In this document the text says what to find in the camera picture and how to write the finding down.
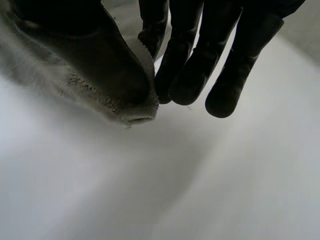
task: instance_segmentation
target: fuzzy fabric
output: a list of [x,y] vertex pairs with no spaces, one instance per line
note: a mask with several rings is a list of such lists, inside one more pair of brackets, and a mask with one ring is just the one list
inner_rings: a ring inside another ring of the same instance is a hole
[[151,55],[137,39],[139,21],[116,19],[123,38],[148,75],[150,92],[142,104],[121,105],[90,86],[61,58],[22,35],[7,16],[7,0],[0,0],[0,6],[0,74],[6,79],[42,94],[64,97],[113,123],[131,126],[156,117],[159,104],[153,86],[155,69]]

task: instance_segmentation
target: sponge edge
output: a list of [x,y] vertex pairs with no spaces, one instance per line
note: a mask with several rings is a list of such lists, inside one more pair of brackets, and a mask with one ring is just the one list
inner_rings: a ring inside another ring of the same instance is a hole
[[129,125],[143,124],[155,119],[159,107],[158,97],[154,88],[155,66],[151,54],[137,37],[124,35],[123,38],[140,61],[150,82],[150,90],[148,97],[142,104],[121,108],[118,114]]

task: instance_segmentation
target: black glove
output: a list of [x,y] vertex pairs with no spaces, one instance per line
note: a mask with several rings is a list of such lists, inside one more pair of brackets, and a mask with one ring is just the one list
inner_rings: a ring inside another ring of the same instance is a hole
[[[239,20],[224,68],[205,102],[211,115],[230,116],[260,52],[284,24],[282,18],[304,1],[170,0],[172,34],[155,77],[160,103],[197,100]],[[143,29],[138,38],[155,58],[165,34],[168,0],[139,0],[139,6]],[[191,55],[201,13],[199,41]]]

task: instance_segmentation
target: white surface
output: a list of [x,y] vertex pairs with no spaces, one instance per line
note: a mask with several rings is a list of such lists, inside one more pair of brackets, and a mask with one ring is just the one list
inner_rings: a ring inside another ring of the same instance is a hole
[[217,119],[223,59],[194,105],[133,129],[2,79],[0,239],[320,239],[319,69],[276,38]]

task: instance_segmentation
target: fingertip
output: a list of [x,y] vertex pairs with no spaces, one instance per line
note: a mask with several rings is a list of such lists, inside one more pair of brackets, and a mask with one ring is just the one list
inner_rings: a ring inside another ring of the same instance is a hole
[[205,100],[205,109],[210,115],[224,119],[233,114],[237,104],[237,93],[232,87],[214,85]]

